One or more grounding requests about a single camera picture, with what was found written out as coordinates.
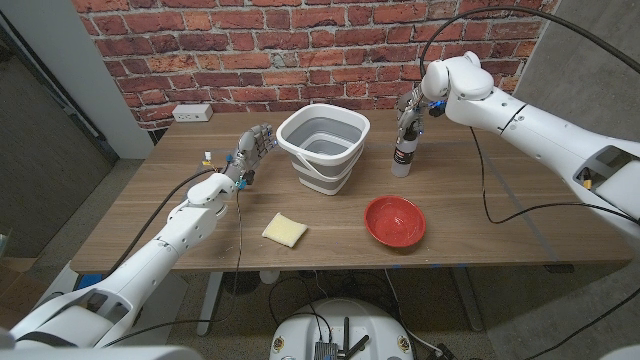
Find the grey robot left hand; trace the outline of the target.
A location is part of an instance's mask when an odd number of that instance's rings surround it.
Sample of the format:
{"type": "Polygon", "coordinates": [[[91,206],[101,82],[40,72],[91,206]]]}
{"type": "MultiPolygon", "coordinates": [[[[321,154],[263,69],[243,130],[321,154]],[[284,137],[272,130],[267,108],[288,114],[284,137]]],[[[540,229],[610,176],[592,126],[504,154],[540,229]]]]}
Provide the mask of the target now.
{"type": "Polygon", "coordinates": [[[223,174],[231,178],[239,188],[251,185],[260,161],[276,145],[275,133],[270,124],[251,127],[241,135],[236,148],[227,156],[223,174]]]}

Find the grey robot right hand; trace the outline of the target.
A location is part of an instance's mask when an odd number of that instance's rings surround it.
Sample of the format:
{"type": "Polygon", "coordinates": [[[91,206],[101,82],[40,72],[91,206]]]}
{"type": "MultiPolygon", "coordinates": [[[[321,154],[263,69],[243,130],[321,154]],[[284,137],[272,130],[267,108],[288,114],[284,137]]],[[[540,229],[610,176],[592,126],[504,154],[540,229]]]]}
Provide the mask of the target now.
{"type": "Polygon", "coordinates": [[[424,132],[423,117],[427,105],[428,101],[420,87],[405,93],[397,100],[397,144],[416,140],[424,132]]]}

